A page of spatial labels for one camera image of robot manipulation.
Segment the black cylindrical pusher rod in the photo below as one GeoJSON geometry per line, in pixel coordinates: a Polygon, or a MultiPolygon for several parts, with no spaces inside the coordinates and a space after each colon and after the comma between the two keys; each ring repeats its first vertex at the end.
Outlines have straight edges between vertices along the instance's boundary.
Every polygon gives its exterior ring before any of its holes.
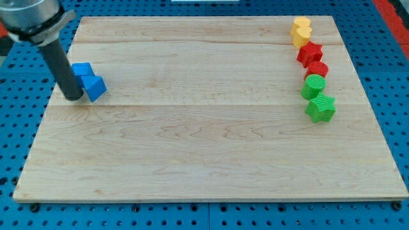
{"type": "Polygon", "coordinates": [[[69,101],[80,99],[83,96],[83,90],[77,82],[60,41],[55,40],[47,45],[39,46],[38,49],[64,97],[69,101]]]}

